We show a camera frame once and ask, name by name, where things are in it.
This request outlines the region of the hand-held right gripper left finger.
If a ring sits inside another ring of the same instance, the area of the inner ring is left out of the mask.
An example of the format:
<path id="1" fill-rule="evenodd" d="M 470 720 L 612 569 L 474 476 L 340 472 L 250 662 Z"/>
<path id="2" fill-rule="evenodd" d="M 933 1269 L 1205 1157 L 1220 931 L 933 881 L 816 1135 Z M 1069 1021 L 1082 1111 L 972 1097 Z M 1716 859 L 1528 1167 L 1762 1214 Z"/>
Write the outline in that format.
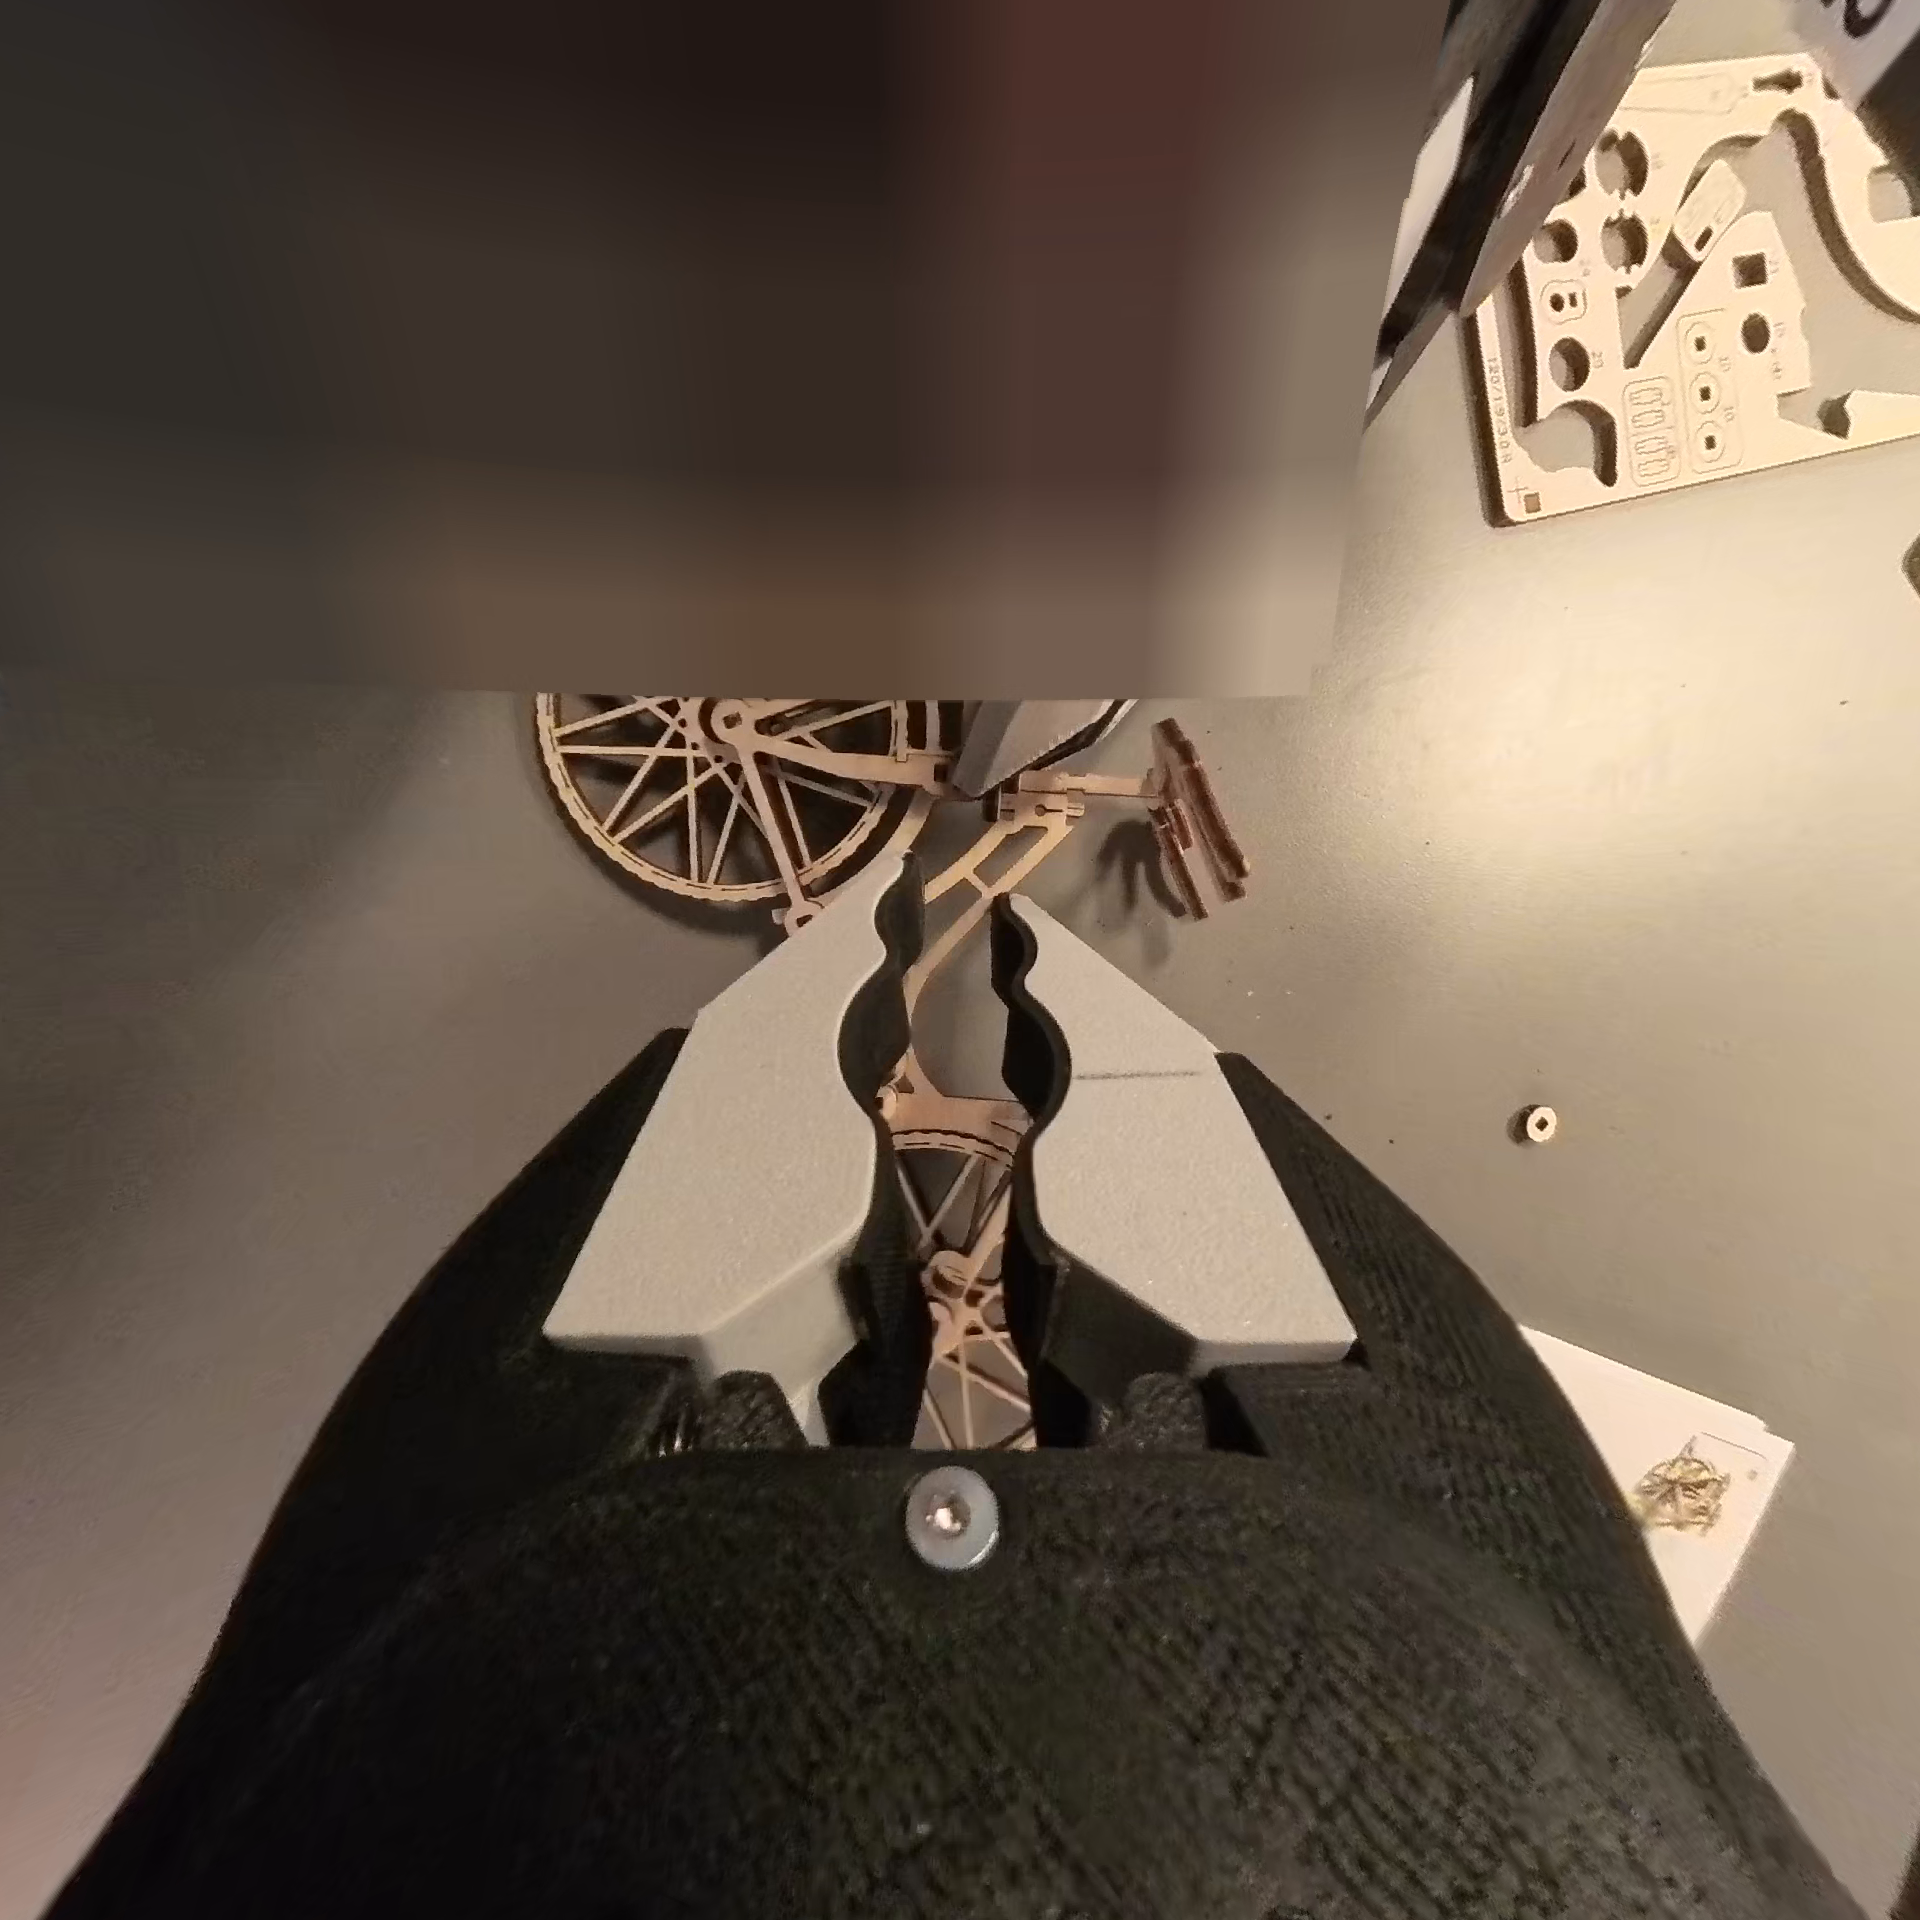
<path id="1" fill-rule="evenodd" d="M 767 1375 L 804 1432 L 908 1444 L 921 1259 L 880 1097 L 921 870 L 885 854 L 702 1007 L 544 1319 L 567 1350 Z"/>

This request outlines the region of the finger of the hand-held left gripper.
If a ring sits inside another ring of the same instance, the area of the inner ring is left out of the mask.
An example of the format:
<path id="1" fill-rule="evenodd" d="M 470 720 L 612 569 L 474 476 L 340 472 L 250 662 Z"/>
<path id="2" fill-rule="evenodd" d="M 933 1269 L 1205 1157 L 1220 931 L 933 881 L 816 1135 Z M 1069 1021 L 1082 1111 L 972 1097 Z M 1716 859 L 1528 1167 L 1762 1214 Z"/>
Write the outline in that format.
<path id="1" fill-rule="evenodd" d="M 1016 776 L 1094 748 L 1136 699 L 981 702 L 961 726 L 959 795 L 985 797 Z"/>

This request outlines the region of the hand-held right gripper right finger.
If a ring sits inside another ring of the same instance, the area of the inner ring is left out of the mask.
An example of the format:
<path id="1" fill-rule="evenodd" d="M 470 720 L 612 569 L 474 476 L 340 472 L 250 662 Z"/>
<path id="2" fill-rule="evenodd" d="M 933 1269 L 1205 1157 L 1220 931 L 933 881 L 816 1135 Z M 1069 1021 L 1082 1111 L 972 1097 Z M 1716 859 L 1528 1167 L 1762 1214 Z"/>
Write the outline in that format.
<path id="1" fill-rule="evenodd" d="M 1025 895 L 992 907 L 1023 1115 L 998 1259 L 1037 1444 L 1150 1375 L 1340 1365 L 1356 1325 L 1216 1044 Z"/>

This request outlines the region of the wooden bicycle model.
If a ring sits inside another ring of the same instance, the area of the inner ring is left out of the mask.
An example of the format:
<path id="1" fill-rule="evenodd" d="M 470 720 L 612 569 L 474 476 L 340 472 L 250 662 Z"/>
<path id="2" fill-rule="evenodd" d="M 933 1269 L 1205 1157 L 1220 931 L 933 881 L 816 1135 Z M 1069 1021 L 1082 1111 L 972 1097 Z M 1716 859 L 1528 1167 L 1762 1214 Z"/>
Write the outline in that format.
<path id="1" fill-rule="evenodd" d="M 1130 702 L 1009 703 L 1036 745 L 985 748 L 992 783 L 961 783 L 968 720 L 959 702 L 762 699 L 542 691 L 533 699 L 546 785 L 606 867 L 654 895 L 698 907 L 766 904 L 781 932 L 816 920 L 877 854 L 903 854 L 940 808 L 976 825 L 925 879 L 950 901 L 905 973 L 905 1007 L 949 972 L 989 917 L 1081 823 L 1089 803 L 1133 811 L 1148 872 L 1177 913 L 1245 891 L 1247 864 L 1189 734 L 1150 732 L 1143 773 L 1072 768 Z M 1008 1094 L 958 1094 L 910 1048 L 880 1093 L 903 1206 L 929 1308 L 929 1359 L 916 1444 L 1016 1451 L 1036 1443 L 1023 1366 L 1000 1309 L 1000 1248 L 1023 1118 Z"/>

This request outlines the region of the instruction booklet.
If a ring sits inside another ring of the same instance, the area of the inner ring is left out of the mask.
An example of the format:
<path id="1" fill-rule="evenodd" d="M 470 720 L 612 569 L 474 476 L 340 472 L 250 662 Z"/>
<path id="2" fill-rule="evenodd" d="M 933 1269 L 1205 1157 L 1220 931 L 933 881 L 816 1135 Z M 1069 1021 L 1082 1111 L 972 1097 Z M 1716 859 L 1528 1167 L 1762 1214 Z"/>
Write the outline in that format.
<path id="1" fill-rule="evenodd" d="M 1668 1603 L 1698 1645 L 1794 1460 L 1759 1414 L 1524 1327 L 1613 1477 Z"/>

